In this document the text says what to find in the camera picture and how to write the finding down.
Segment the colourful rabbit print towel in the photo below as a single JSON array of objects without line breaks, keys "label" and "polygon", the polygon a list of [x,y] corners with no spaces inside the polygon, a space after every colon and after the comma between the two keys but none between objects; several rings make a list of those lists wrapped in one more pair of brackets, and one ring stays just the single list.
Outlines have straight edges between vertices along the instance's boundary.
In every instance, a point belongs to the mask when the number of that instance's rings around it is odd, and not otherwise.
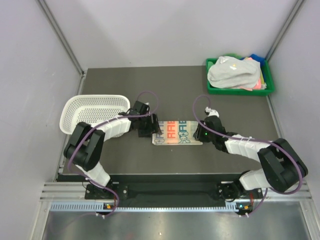
[{"label": "colourful rabbit print towel", "polygon": [[198,127],[197,121],[160,121],[159,127],[161,134],[154,133],[152,135],[152,144],[155,146],[197,146],[203,144],[193,137]]}]

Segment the grey white towel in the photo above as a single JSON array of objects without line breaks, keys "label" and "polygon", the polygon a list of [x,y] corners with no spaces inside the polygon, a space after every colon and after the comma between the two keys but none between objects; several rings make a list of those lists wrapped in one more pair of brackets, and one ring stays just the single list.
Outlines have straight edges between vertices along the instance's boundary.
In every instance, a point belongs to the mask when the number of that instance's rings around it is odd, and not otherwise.
[{"label": "grey white towel", "polygon": [[207,80],[218,89],[254,89],[261,75],[261,64],[252,59],[220,56],[208,68]]}]

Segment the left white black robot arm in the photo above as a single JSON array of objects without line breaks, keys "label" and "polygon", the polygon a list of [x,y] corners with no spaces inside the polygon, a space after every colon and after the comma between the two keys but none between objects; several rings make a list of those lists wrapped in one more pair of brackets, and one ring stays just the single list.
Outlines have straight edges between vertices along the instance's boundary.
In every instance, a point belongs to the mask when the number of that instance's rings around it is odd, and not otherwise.
[{"label": "left white black robot arm", "polygon": [[127,111],[95,126],[84,121],[79,122],[64,148],[64,157],[96,186],[96,192],[102,198],[109,198],[114,191],[111,177],[100,163],[104,142],[130,131],[137,131],[140,138],[162,134],[158,116],[150,111],[147,103],[137,100]]}]

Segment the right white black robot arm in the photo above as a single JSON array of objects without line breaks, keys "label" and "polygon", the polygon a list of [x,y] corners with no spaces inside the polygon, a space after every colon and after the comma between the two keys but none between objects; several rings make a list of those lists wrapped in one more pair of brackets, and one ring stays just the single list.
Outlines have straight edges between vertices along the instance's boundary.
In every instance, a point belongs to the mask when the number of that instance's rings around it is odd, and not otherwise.
[{"label": "right white black robot arm", "polygon": [[294,194],[308,175],[308,168],[285,139],[265,141],[227,132],[217,115],[199,120],[193,136],[202,143],[212,143],[221,152],[260,163],[260,169],[245,171],[233,181],[233,192],[239,198],[267,188],[283,195]]}]

